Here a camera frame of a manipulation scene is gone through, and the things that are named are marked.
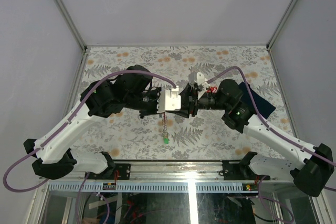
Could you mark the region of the metal key holder red handle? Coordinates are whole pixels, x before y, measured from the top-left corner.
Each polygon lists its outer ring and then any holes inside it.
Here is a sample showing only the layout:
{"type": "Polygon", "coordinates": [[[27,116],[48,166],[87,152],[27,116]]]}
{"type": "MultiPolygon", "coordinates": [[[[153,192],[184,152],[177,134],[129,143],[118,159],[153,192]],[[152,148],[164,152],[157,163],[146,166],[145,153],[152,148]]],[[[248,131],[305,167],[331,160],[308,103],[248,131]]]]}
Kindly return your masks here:
{"type": "Polygon", "coordinates": [[[162,126],[163,126],[163,131],[162,131],[162,135],[164,138],[168,138],[168,134],[167,134],[167,117],[165,112],[162,113],[162,126]]]}

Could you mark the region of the green key tag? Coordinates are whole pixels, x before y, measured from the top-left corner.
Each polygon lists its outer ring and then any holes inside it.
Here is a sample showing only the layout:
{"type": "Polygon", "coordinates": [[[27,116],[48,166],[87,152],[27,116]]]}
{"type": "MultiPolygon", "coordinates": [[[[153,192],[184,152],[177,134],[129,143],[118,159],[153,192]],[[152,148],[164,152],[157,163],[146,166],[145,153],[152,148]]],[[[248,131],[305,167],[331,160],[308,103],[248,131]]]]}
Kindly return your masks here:
{"type": "Polygon", "coordinates": [[[167,137],[163,138],[164,144],[169,144],[169,139],[167,137]]]}

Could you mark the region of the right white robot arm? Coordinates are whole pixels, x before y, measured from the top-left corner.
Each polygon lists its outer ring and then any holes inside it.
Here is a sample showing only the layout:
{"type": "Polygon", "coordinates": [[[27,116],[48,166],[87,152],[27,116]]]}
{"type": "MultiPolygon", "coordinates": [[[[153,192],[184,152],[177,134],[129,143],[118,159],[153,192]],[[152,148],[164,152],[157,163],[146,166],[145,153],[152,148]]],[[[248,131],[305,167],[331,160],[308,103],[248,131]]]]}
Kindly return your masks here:
{"type": "Polygon", "coordinates": [[[267,158],[250,152],[240,161],[245,179],[255,175],[280,177],[294,183],[303,193],[318,197],[334,172],[332,150],[304,142],[276,128],[242,100],[245,92],[232,79],[223,80],[217,91],[201,94],[202,87],[188,84],[180,92],[180,116],[195,116],[198,110],[223,110],[222,120],[230,129],[266,144],[283,159],[267,158]]]}

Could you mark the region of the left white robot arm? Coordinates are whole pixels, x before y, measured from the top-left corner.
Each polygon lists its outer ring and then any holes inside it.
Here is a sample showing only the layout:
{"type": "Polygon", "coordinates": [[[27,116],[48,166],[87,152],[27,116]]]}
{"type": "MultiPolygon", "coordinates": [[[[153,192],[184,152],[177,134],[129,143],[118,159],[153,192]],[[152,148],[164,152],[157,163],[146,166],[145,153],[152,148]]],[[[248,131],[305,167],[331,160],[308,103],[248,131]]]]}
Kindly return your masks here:
{"type": "Polygon", "coordinates": [[[71,146],[95,123],[124,108],[139,111],[141,116],[156,114],[161,90],[152,88],[152,79],[159,77],[135,65],[91,83],[75,107],[54,128],[39,139],[29,138],[24,142],[26,153],[35,158],[34,173],[51,180],[71,172],[111,178],[116,165],[109,153],[78,152],[71,146]]]}

